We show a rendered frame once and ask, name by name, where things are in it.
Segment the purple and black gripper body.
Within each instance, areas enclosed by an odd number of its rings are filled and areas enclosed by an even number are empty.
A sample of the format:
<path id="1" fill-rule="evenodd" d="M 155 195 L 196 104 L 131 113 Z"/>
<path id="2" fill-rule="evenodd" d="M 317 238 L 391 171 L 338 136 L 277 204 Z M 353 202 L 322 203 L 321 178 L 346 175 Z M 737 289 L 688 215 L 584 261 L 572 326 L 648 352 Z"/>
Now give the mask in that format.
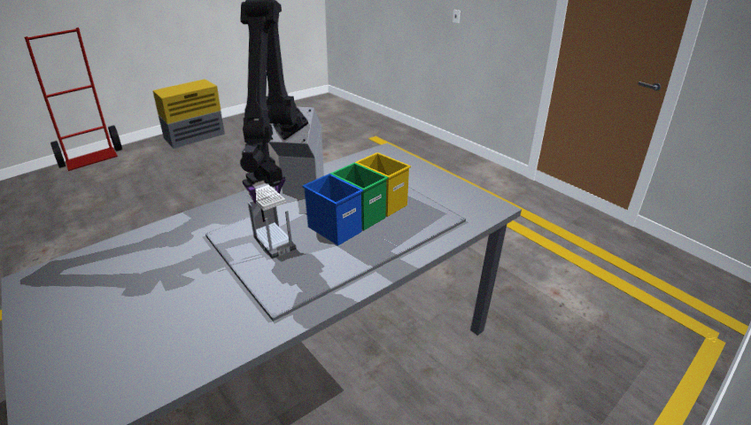
<path id="1" fill-rule="evenodd" d="M 269 160 L 270 159 L 265 160 L 265 163 L 268 162 Z M 248 180 L 247 179 L 243 180 L 243 184 L 246 187 L 251 187 L 252 184 L 255 184 L 256 182 L 261 182 L 261 181 L 264 181 L 265 184 L 268 184 L 266 178 L 258 180 L 257 178 L 254 177 L 253 173 L 247 173 L 245 174 L 245 176 L 248 179 Z"/>

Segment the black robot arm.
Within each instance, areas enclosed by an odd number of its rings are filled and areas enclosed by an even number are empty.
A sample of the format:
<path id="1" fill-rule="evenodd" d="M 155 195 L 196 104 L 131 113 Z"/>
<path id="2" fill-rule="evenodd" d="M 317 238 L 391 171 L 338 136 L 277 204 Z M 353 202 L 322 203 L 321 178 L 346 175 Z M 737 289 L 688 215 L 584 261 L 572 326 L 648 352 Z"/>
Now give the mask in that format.
<path id="1" fill-rule="evenodd" d="M 243 126 L 246 144 L 240 165 L 244 171 L 254 173 L 258 180 L 266 178 L 270 187 L 278 186 L 283 179 L 282 169 L 269 157 L 268 143 L 273 134 L 271 124 L 283 140 L 308 124 L 294 103 L 294 96 L 288 96 L 284 84 L 277 23 L 281 11 L 282 6 L 276 0 L 245 0 L 241 3 L 240 21 L 249 28 L 249 59 Z"/>

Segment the white well plate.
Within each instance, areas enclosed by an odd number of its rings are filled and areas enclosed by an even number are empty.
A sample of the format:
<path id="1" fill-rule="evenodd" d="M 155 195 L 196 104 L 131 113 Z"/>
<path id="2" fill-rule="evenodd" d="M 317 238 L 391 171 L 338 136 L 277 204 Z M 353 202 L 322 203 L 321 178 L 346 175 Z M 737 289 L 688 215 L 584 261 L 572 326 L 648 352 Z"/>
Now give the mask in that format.
<path id="1" fill-rule="evenodd" d="M 256 189 L 256 204 L 263 211 L 285 203 L 285 198 L 269 185 Z"/>

